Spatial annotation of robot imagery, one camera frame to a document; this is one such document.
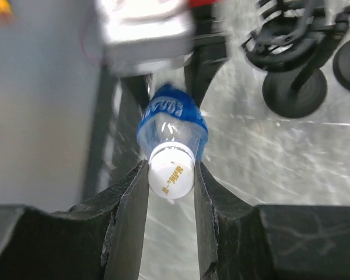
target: plastic bottle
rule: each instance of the plastic bottle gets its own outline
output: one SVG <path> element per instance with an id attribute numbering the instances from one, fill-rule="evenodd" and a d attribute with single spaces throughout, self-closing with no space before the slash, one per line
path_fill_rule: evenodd
<path id="1" fill-rule="evenodd" d="M 202 159 L 208 129 L 192 98 L 167 83 L 153 96 L 137 130 L 149 159 L 149 186 L 168 200 L 187 195 L 194 186 L 195 161 Z"/>

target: bottle neck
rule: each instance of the bottle neck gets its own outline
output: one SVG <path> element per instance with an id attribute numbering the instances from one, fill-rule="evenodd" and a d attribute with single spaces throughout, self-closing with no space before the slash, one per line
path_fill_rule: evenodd
<path id="1" fill-rule="evenodd" d="M 193 164 L 195 163 L 195 155 L 193 154 L 192 150 L 188 148 L 185 144 L 179 143 L 179 142 L 165 142 L 159 144 L 150 154 L 149 157 L 149 164 L 151 163 L 152 159 L 155 155 L 157 155 L 159 152 L 162 152 L 163 150 L 167 149 L 176 149 L 180 150 L 182 152 L 185 152 L 193 161 Z"/>

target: bottle cap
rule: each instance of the bottle cap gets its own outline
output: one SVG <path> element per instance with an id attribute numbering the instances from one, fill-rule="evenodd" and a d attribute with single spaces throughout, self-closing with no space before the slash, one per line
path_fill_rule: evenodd
<path id="1" fill-rule="evenodd" d="M 150 188 L 167 200 L 187 195 L 194 186 L 194 164 L 194 155 L 184 144 L 166 142 L 158 145 L 149 158 Z"/>

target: scratch on gripper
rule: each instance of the scratch on gripper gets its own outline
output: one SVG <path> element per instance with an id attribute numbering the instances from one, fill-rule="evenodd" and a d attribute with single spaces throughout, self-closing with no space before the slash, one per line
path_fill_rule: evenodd
<path id="1" fill-rule="evenodd" d="M 271 229 L 276 229 L 282 232 L 289 233 L 290 235 L 300 239 L 292 247 L 287 248 L 286 250 L 280 251 L 279 252 L 280 255 L 289 256 L 294 252 L 296 252 L 297 250 L 306 246 L 308 242 L 313 240 L 323 239 L 325 244 L 323 248 L 318 251 L 318 253 L 319 255 L 324 256 L 329 252 L 329 250 L 335 247 L 333 240 L 331 240 L 332 237 L 350 233 L 350 226 L 345 224 L 323 228 L 318 214 L 314 213 L 313 215 L 314 215 L 314 220 L 316 221 L 317 227 L 318 227 L 317 233 L 300 233 L 297 230 L 289 228 L 287 226 L 275 226 L 275 225 L 267 226 L 268 228 L 271 228 Z"/>

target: bottle label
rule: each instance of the bottle label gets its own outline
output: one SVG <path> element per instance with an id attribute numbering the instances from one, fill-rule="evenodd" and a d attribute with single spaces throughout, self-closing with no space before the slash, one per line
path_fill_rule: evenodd
<path id="1" fill-rule="evenodd" d="M 170 84 L 165 84 L 156 92 L 143 114 L 138 131 L 158 113 L 166 113 L 181 121 L 196 123 L 208 132 L 206 122 L 193 99 Z"/>

